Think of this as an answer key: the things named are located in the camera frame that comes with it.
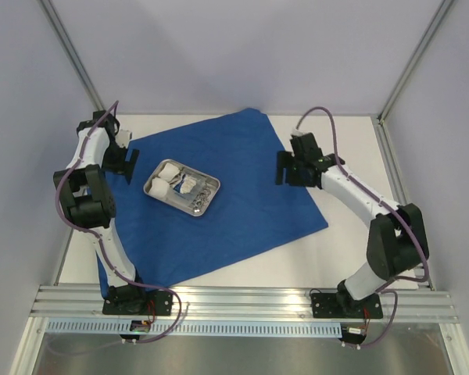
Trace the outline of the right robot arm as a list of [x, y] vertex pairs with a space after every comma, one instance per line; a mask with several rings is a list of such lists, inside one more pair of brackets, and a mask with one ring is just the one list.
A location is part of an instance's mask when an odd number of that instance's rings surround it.
[[276, 184], [318, 188], [337, 198], [368, 229], [365, 263], [337, 286], [336, 305], [355, 316], [365, 300], [415, 266], [428, 265], [429, 251], [421, 210], [386, 200], [363, 184], [334, 154], [325, 155], [311, 133], [292, 132], [290, 152], [277, 153]]

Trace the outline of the stainless steel instrument tray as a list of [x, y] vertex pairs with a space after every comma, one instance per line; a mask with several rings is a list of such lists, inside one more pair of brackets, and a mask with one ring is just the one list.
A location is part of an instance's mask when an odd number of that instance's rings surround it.
[[145, 182], [146, 195], [200, 217], [220, 190], [220, 181], [172, 159], [163, 160]]

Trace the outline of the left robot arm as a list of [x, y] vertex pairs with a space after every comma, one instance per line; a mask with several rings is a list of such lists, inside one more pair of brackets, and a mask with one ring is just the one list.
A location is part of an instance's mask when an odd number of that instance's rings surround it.
[[131, 182], [139, 151], [129, 151], [131, 133], [119, 135], [116, 108], [95, 111], [77, 127], [78, 144], [65, 170], [54, 172], [58, 214], [84, 234], [95, 250], [105, 315], [137, 315], [148, 304], [148, 294], [136, 285], [138, 271], [129, 260], [116, 230], [116, 199], [107, 173]]

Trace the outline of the blue surgical drape cloth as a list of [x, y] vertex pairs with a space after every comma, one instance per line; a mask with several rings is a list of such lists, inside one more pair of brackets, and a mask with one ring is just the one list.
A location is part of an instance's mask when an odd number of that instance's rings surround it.
[[[143, 137], [130, 147], [139, 151], [131, 181], [112, 173], [106, 179], [116, 199], [117, 233], [146, 284], [169, 287], [327, 227], [305, 188], [275, 184], [283, 144], [257, 109]], [[202, 216], [144, 193], [166, 159], [220, 181]]]

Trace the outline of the white gauze pad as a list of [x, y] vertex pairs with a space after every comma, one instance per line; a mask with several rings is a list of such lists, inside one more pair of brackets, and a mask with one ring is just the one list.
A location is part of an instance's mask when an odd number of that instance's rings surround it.
[[175, 164], [167, 162], [158, 174], [158, 177], [167, 183], [170, 183], [179, 173], [180, 168]]
[[160, 179], [159, 177], [155, 177], [150, 182], [148, 194], [156, 199], [164, 199], [169, 189], [169, 183]]

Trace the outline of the clear packet with gloves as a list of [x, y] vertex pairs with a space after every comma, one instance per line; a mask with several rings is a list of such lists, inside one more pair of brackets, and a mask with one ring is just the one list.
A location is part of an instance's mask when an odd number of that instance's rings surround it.
[[203, 189], [205, 180], [198, 174], [179, 173], [171, 182], [170, 188], [175, 198], [192, 202]]

